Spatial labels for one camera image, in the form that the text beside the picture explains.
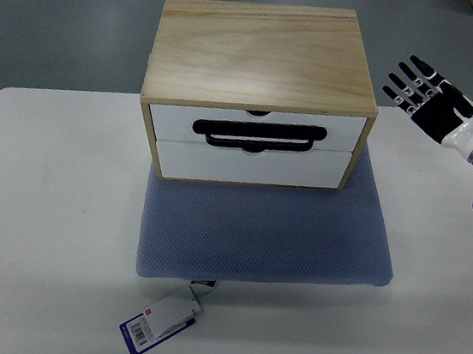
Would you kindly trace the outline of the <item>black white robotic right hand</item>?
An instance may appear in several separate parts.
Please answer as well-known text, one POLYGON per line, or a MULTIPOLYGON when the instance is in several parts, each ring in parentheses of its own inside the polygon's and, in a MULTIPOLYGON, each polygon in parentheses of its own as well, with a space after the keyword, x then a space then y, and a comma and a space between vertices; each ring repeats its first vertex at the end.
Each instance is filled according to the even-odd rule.
POLYGON ((419 129, 473 165, 473 101, 417 56, 401 62, 382 90, 419 129))

